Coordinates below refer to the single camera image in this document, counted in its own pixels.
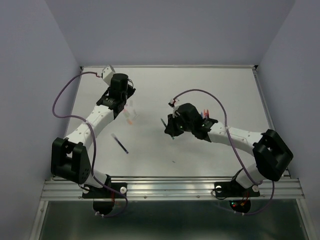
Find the pink purple pen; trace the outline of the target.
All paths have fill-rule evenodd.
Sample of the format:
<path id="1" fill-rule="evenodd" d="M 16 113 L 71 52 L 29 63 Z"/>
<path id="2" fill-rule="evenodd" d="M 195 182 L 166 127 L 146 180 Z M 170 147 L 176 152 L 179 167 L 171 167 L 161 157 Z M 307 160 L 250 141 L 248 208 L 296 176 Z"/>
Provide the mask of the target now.
<path id="1" fill-rule="evenodd" d="M 204 115 L 204 118 L 205 118 L 205 119 L 207 119 L 207 118 L 206 118 L 206 112 L 207 112 L 207 110 L 205 109 L 205 110 L 203 111 L 203 115 Z"/>

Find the clear pen cap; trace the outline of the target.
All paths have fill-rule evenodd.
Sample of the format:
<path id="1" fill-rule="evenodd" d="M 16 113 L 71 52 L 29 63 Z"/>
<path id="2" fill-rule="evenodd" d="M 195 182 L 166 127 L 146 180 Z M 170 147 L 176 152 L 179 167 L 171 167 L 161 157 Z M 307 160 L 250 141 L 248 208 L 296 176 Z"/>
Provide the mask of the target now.
<path id="1" fill-rule="evenodd" d="M 133 118 L 136 119 L 138 117 L 137 111 L 133 109 L 132 112 L 133 112 Z"/>

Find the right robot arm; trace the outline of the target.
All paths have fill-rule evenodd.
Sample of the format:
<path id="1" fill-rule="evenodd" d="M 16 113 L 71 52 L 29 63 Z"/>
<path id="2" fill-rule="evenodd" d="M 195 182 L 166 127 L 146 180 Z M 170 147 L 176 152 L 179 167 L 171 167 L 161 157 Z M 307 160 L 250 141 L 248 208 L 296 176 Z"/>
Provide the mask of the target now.
<path id="1" fill-rule="evenodd" d="M 202 117 L 190 103 L 173 109 L 167 116 L 164 132 L 171 137 L 189 132 L 199 140 L 231 146 L 234 152 L 241 150 L 253 156 L 255 162 L 249 167 L 241 163 L 241 170 L 230 182 L 231 192 L 235 195 L 242 195 L 263 180 L 277 182 L 294 157 L 275 130 L 260 133 L 229 127 L 216 119 Z"/>

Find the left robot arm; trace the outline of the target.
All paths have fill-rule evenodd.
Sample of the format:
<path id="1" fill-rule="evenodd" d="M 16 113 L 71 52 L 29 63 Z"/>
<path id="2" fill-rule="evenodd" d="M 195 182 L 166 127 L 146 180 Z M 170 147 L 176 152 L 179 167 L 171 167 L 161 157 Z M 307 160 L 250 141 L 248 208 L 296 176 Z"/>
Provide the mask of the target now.
<path id="1" fill-rule="evenodd" d="M 134 92 L 132 81 L 124 73 L 103 73 L 108 88 L 87 118 L 73 115 L 82 123 L 64 138 L 56 138 L 51 149 L 51 173 L 79 185 L 94 187 L 106 197 L 111 193 L 109 176 L 94 169 L 96 153 L 89 159 L 88 149 L 97 148 L 97 136 L 124 110 Z"/>

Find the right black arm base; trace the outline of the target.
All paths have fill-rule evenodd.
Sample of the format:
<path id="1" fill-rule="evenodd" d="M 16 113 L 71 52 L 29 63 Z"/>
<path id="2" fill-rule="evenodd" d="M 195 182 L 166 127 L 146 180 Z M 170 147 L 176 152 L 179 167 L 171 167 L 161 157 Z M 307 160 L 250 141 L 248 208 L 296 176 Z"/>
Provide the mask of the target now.
<path id="1" fill-rule="evenodd" d="M 248 214 L 251 209 L 251 198 L 259 197 L 259 188 L 244 188 L 235 181 L 222 181 L 214 183 L 211 195 L 218 200 L 229 199 L 231 210 L 239 214 Z"/>

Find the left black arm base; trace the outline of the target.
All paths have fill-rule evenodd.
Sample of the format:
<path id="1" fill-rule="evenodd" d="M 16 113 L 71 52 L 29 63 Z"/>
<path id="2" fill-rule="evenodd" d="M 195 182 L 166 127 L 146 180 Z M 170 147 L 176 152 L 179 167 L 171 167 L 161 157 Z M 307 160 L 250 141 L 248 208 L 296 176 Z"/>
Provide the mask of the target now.
<path id="1" fill-rule="evenodd" d="M 82 189 L 82 198 L 93 200 L 94 214 L 101 218 L 116 217 L 122 214 L 128 206 L 128 184 L 126 182 L 111 183 L 110 188 L 120 194 L 105 187 L 97 188 L 86 184 L 79 187 Z"/>

